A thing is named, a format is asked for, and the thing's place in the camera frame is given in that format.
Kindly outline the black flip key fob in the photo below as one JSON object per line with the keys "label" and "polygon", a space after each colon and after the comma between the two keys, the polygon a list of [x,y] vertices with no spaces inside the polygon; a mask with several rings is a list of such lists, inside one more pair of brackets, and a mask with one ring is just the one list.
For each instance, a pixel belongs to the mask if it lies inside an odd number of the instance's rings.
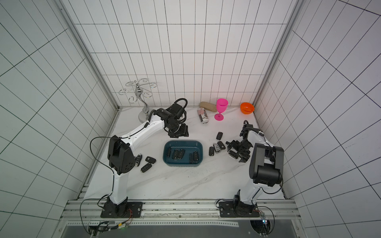
{"label": "black flip key fob", "polygon": [[193,160],[193,163],[198,163],[199,162],[199,154],[197,151],[194,151],[193,154],[192,154],[192,160]]}

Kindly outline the black car key fob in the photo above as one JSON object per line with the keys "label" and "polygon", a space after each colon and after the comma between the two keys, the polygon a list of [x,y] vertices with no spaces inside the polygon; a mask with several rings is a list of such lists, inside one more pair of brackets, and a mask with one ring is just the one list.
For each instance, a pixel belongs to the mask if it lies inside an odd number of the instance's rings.
{"label": "black car key fob", "polygon": [[178,152],[177,158],[178,159],[182,159],[184,154],[185,154],[185,149],[180,149],[179,152]]}
{"label": "black car key fob", "polygon": [[141,168],[141,172],[142,173],[145,173],[147,172],[148,170],[150,170],[152,168],[152,164],[151,163],[147,163],[146,165],[144,165],[142,168]]}
{"label": "black car key fob", "polygon": [[156,159],[152,158],[150,156],[147,156],[145,160],[146,160],[146,162],[151,163],[151,164],[155,164],[156,163]]}
{"label": "black car key fob", "polygon": [[238,154],[237,154],[237,152],[234,152],[234,151],[232,151],[232,150],[230,150],[229,152],[228,152],[228,154],[229,154],[229,156],[230,157],[232,157],[232,158],[234,158],[234,159],[238,159]]}
{"label": "black car key fob", "polygon": [[175,149],[172,155],[172,159],[177,160],[178,159],[179,150]]}

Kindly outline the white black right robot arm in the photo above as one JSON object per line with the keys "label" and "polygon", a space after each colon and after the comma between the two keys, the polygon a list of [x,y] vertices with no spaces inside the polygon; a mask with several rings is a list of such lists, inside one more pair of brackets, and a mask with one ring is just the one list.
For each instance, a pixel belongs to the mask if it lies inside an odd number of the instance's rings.
{"label": "white black right robot arm", "polygon": [[284,150],[269,142],[264,133],[248,121],[244,121],[240,132],[242,141],[227,142],[230,157],[240,163],[249,162],[249,181],[239,189],[232,201],[232,212],[238,217],[258,212],[257,199],[263,194],[276,194],[278,191],[266,191],[276,184],[283,186]]}

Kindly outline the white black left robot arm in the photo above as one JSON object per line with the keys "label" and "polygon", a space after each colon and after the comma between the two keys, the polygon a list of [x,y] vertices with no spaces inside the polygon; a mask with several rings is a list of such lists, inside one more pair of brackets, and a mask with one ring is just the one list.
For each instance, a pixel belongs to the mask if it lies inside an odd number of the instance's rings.
{"label": "white black left robot arm", "polygon": [[136,163],[134,151],[155,133],[164,130],[170,138],[188,137],[186,106],[188,101],[181,98],[167,109],[159,108],[150,112],[148,119],[133,131],[123,136],[112,136],[109,140],[107,159],[113,171],[112,192],[106,197],[103,207],[105,217],[123,217],[129,209],[127,173]]}

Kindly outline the teal storage box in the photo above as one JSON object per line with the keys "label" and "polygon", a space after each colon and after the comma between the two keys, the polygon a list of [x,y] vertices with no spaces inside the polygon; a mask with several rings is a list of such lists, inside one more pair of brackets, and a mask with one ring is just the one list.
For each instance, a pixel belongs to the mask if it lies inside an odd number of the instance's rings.
{"label": "teal storage box", "polygon": [[[185,149],[182,159],[172,159],[175,149]],[[194,151],[197,151],[199,154],[198,163],[193,163],[192,154]],[[163,161],[166,165],[172,167],[197,167],[203,161],[203,145],[196,140],[171,140],[164,145]]]}

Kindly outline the silver BMW smart key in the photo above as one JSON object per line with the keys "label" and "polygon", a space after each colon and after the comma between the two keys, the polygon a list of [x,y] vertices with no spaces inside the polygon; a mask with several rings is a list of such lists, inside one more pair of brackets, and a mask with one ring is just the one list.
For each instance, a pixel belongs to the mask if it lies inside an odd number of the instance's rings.
{"label": "silver BMW smart key", "polygon": [[216,153],[220,153],[221,152],[221,148],[220,148],[220,146],[217,143],[213,144],[213,148],[214,148]]}

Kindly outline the black slim key fob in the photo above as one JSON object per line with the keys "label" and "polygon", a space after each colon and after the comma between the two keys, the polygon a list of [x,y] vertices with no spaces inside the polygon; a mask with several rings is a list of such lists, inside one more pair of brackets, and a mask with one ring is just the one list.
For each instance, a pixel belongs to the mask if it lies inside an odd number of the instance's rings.
{"label": "black slim key fob", "polygon": [[216,139],[221,140],[223,137],[223,132],[218,132]]}

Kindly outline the black VW key fob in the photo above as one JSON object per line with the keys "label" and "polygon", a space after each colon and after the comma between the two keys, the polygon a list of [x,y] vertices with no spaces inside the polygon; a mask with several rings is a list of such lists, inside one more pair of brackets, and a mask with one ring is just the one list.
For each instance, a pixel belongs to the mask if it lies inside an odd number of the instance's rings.
{"label": "black VW key fob", "polygon": [[214,156],[214,154],[215,154],[215,148],[214,148],[214,146],[211,146],[209,148],[209,156]]}

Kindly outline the black silver flip key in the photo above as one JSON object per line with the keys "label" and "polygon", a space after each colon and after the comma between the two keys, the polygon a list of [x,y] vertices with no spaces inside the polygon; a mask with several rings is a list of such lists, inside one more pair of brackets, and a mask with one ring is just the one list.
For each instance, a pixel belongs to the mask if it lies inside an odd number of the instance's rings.
{"label": "black silver flip key", "polygon": [[141,163],[141,160],[142,160],[142,154],[138,154],[136,157],[135,157],[135,166],[136,167],[139,167],[140,166],[140,163]]}

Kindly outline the flag print can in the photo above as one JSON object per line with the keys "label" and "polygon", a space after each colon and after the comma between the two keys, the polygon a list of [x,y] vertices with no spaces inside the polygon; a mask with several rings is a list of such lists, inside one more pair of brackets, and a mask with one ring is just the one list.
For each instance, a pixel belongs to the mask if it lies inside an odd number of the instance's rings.
{"label": "flag print can", "polygon": [[197,113],[202,124],[207,124],[209,122],[209,117],[206,113],[205,108],[198,108]]}

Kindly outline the orange plastic bowl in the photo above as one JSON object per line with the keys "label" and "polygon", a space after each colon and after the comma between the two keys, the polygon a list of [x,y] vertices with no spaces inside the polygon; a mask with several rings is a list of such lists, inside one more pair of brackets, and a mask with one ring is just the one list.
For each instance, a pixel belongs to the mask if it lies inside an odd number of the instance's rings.
{"label": "orange plastic bowl", "polygon": [[249,115],[255,111],[255,107],[251,103],[244,102],[240,105],[240,110],[243,114]]}

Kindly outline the tan bread roll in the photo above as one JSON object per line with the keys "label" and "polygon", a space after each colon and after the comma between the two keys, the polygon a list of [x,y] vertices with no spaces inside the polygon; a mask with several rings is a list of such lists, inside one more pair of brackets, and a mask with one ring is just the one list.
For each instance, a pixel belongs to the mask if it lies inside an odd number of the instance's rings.
{"label": "tan bread roll", "polygon": [[217,107],[215,104],[208,103],[208,102],[200,102],[199,104],[200,108],[204,108],[205,110],[209,110],[211,112],[217,112]]}

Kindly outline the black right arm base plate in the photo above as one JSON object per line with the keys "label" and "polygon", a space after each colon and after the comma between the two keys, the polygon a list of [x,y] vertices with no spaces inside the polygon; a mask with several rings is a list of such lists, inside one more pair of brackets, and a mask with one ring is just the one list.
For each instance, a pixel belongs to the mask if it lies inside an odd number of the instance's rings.
{"label": "black right arm base plate", "polygon": [[220,201],[217,208],[222,218],[259,218],[260,214],[253,205],[242,202],[234,204],[233,201]]}

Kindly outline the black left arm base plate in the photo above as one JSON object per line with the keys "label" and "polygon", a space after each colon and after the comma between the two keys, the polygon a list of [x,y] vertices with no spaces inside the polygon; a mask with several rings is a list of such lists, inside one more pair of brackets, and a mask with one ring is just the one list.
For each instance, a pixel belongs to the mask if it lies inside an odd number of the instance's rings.
{"label": "black left arm base plate", "polygon": [[122,202],[115,205],[113,202],[108,201],[105,203],[101,212],[101,218],[140,218],[142,212],[142,202]]}

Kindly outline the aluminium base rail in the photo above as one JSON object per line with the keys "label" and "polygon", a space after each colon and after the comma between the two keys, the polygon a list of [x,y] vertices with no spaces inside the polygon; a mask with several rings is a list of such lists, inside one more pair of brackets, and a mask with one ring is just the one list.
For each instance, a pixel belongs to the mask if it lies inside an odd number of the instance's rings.
{"label": "aluminium base rail", "polygon": [[260,199],[258,207],[245,215],[234,211],[231,202],[216,200],[131,200],[131,210],[122,217],[114,217],[102,209],[103,201],[71,200],[61,215],[68,221],[124,221],[132,217],[134,222],[159,220],[300,220],[301,215],[293,200]]}

